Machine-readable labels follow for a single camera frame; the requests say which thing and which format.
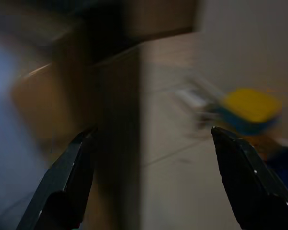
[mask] white wall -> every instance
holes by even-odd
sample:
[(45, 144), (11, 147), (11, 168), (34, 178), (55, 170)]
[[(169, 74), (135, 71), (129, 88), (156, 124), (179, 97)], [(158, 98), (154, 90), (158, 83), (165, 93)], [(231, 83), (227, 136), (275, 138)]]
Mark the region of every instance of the white wall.
[(288, 138), (288, 0), (205, 0), (195, 67), (224, 92), (241, 87), (283, 101)]

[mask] floor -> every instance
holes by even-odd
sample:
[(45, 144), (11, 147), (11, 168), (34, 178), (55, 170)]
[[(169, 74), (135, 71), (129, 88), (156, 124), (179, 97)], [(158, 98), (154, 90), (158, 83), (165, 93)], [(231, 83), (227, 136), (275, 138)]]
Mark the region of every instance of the floor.
[(143, 230), (239, 230), (209, 130), (175, 100), (192, 76), (196, 34), (143, 44)]

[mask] gray floor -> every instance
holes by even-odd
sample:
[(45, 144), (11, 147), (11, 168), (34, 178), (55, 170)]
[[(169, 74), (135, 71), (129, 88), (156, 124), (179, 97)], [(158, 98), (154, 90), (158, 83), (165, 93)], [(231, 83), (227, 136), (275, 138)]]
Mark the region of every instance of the gray floor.
[(209, 131), (173, 92), (193, 75), (196, 34), (143, 44), (143, 230), (239, 230)]

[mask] yellow object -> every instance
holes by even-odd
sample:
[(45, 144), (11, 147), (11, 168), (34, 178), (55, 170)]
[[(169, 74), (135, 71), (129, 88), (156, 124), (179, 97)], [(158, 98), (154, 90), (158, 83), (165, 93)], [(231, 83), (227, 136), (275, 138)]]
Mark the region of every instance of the yellow object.
[(281, 102), (273, 96), (251, 89), (239, 89), (229, 93), (222, 106), (248, 122), (266, 122), (277, 116)]

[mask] wall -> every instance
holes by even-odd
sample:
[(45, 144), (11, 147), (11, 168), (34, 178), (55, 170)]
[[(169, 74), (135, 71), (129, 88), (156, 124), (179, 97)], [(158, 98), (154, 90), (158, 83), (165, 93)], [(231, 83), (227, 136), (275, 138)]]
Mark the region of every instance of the wall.
[(223, 92), (251, 87), (283, 101), (288, 138), (288, 0), (206, 0), (195, 51), (198, 75)]

